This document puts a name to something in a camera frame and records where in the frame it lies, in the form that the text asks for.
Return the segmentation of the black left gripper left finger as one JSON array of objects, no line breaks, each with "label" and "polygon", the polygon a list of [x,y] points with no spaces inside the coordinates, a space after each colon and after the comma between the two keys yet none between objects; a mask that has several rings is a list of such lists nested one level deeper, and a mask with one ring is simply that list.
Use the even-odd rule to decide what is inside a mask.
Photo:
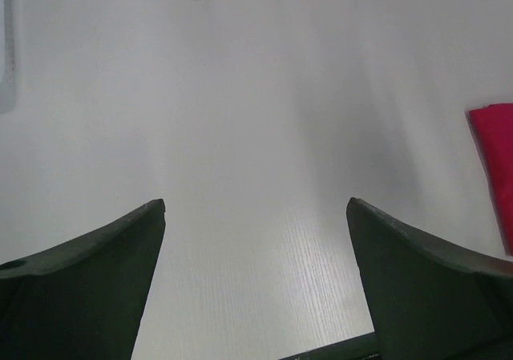
[{"label": "black left gripper left finger", "polygon": [[152,200],[1,266],[3,359],[129,359],[165,231]]}]

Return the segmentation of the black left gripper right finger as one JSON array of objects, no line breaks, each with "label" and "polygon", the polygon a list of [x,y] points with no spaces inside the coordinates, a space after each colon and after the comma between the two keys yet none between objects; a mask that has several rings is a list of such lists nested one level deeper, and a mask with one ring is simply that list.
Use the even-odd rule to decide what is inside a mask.
[{"label": "black left gripper right finger", "polygon": [[346,218],[384,359],[510,359],[512,263],[352,198]]}]

